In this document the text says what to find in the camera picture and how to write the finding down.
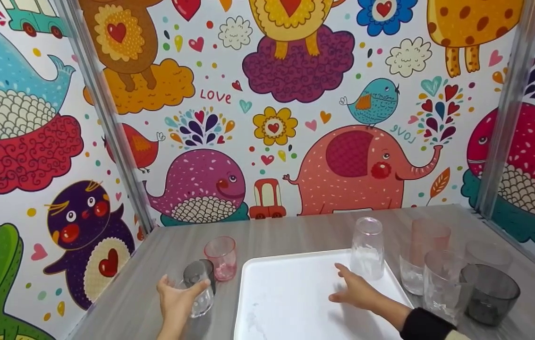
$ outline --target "giraffe illustration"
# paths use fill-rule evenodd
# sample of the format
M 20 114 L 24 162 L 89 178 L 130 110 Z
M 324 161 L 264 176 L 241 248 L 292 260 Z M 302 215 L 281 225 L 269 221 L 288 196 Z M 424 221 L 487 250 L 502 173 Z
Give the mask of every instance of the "giraffe illustration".
M 433 42 L 446 48 L 448 75 L 461 74 L 459 52 L 463 47 L 467 71 L 479 71 L 479 46 L 513 29 L 523 3 L 523 0 L 429 0 L 427 28 Z

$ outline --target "leaf illustration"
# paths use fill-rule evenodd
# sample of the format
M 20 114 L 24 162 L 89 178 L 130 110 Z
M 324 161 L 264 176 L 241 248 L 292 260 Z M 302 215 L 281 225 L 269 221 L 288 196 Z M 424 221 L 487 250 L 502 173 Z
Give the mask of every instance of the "leaf illustration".
M 450 167 L 443 170 L 443 172 L 440 173 L 439 176 L 437 176 L 437 178 L 431 185 L 431 198 L 434 198 L 435 196 L 439 195 L 442 191 L 444 191 L 449 181 L 450 181 Z

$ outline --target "hand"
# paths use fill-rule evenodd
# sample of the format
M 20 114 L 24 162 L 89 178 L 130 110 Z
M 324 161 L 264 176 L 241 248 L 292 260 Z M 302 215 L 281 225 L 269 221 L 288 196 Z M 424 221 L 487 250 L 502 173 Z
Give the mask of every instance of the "hand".
M 163 318 L 163 329 L 159 339 L 178 339 L 181 336 L 192 312 L 194 299 L 210 284 L 211 281 L 206 279 L 197 282 L 191 288 L 181 290 L 173 288 L 168 281 L 168 276 L 162 276 L 156 285 L 156 290 L 160 295 L 160 312 Z
M 384 300 L 384 295 L 370 286 L 362 276 L 353 273 L 340 263 L 335 263 L 339 276 L 345 279 L 347 288 L 331 294 L 328 299 L 334 303 L 347 303 L 354 307 L 374 311 Z

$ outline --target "gray wooden table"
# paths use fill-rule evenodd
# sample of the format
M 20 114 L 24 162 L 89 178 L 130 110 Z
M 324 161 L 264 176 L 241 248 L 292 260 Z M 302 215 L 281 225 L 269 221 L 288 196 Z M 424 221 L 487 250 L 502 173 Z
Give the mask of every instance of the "gray wooden table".
M 507 246 L 514 256 L 509 274 L 522 290 L 515 308 L 500 327 L 484 327 L 465 318 L 459 330 L 472 340 L 535 340 L 535 263 L 457 205 L 156 229 L 80 321 L 71 338 L 155 339 L 161 325 L 155 290 L 157 280 L 165 273 L 180 277 L 188 263 L 203 257 L 203 247 L 208 241 L 229 235 L 237 242 L 238 273 L 232 280 L 218 283 L 213 308 L 208 317 L 191 325 L 189 338 L 230 340 L 238 305 L 240 272 L 247 260 L 349 248 L 356 219 L 366 215 L 379 219 L 384 225 L 385 259 L 398 280 L 399 250 L 409 244 L 410 224 L 414 218 L 429 217 L 448 224 L 452 228 L 450 247 L 463 253 L 465 242 L 471 239 Z M 422 304 L 419 297 L 409 295 L 414 306 Z

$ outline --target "green bus illustration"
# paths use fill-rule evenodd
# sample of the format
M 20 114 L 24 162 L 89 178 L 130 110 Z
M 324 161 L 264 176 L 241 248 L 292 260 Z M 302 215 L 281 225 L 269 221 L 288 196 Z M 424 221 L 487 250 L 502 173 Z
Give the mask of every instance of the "green bus illustration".
M 51 33 L 56 38 L 67 36 L 62 19 L 56 15 L 49 0 L 1 0 L 11 20 L 12 30 L 35 37 L 37 32 Z

